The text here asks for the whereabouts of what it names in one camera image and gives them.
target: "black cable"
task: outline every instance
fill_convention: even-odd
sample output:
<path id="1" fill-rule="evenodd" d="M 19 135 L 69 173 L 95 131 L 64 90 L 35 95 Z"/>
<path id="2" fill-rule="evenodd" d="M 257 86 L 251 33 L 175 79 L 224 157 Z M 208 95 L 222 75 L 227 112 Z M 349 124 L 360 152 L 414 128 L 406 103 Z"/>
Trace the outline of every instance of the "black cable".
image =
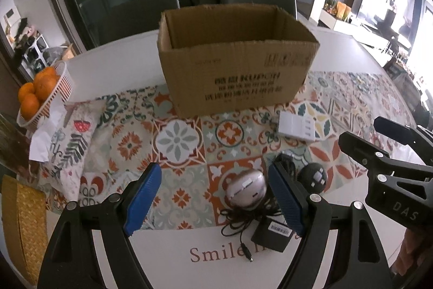
<path id="1" fill-rule="evenodd" d="M 224 208 L 219 213 L 225 216 L 229 221 L 228 224 L 222 227 L 221 234 L 223 236 L 233 236 L 236 234 L 240 234 L 242 251 L 245 254 L 245 257 L 248 258 L 250 262 L 252 262 L 251 252 L 248 247 L 242 242 L 243 231 L 250 226 L 253 220 L 260 221 L 262 217 L 280 216 L 281 210 L 277 204 L 271 188 L 268 186 L 265 197 L 253 210 L 246 210 L 243 208 L 235 207 L 233 209 Z M 233 230 L 233 232 L 231 232 L 230 234 L 224 232 L 228 227 Z"/>

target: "tablecloth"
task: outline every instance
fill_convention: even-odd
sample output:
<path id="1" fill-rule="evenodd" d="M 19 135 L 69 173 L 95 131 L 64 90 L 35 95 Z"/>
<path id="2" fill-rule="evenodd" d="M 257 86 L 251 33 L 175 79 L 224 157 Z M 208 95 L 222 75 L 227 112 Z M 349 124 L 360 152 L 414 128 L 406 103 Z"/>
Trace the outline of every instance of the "tablecloth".
<path id="1" fill-rule="evenodd" d="M 79 203 L 102 202 L 121 193 L 154 161 L 162 184 L 144 229 L 218 226 L 225 218 L 225 189 L 241 171 L 267 166 L 281 151 L 293 155 L 298 169 L 312 161 L 328 174 L 325 192 L 365 173 L 342 153 L 338 136 L 351 131 L 398 158 L 399 144 L 374 131 L 384 116 L 415 126 L 407 105 L 387 75 L 311 71 L 290 103 L 179 119 L 166 85 L 101 97 L 107 108 L 92 138 L 81 177 Z M 310 115 L 317 140 L 306 143 L 275 133 L 281 111 Z M 47 209 L 60 213 L 66 199 L 42 187 Z"/>

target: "blue gripper pad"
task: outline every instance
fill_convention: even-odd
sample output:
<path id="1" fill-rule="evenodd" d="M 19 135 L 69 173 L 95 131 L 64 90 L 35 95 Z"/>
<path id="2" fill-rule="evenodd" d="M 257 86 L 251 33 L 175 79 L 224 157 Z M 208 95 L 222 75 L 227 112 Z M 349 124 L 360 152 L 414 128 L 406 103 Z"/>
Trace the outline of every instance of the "blue gripper pad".
<path id="1" fill-rule="evenodd" d="M 299 236 L 303 236 L 306 227 L 302 221 L 302 208 L 296 201 L 284 177 L 274 164 L 271 164 L 269 167 L 268 182 L 281 208 L 287 226 L 291 230 L 294 230 Z"/>
<path id="2" fill-rule="evenodd" d="M 156 163 L 151 163 L 140 179 L 136 181 L 138 184 L 135 184 L 134 188 L 138 190 L 126 206 L 126 221 L 123 230 L 127 236 L 133 235 L 134 231 L 141 228 L 153 199 L 161 186 L 161 179 L 161 167 Z"/>

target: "white plastic basket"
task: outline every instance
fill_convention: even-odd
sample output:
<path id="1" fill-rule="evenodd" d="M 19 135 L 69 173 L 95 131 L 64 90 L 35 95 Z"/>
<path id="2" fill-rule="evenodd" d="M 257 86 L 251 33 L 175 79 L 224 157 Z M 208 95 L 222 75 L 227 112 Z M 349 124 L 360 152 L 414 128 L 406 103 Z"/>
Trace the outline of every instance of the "white plastic basket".
<path id="1" fill-rule="evenodd" d="M 36 131 L 38 122 L 42 116 L 50 116 L 50 105 L 57 94 L 60 94 L 61 100 L 66 102 L 68 101 L 69 97 L 71 97 L 72 91 L 74 90 L 74 82 L 71 79 L 66 62 L 58 61 L 53 65 L 53 67 L 55 68 L 57 75 L 60 75 L 60 79 L 58 80 L 57 85 L 54 87 L 54 90 L 51 92 L 51 95 L 42 104 L 35 116 L 31 120 L 26 121 L 21 115 L 21 110 L 18 112 L 18 125 L 31 132 Z"/>

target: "white charger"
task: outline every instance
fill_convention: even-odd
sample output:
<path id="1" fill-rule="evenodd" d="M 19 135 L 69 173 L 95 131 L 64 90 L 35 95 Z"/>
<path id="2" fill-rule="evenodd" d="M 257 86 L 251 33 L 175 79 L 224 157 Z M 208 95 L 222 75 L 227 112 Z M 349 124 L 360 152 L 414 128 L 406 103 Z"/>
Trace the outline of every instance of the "white charger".
<path id="1" fill-rule="evenodd" d="M 310 116 L 298 116 L 290 112 L 280 112 L 278 134 L 298 140 L 315 141 L 314 120 Z"/>

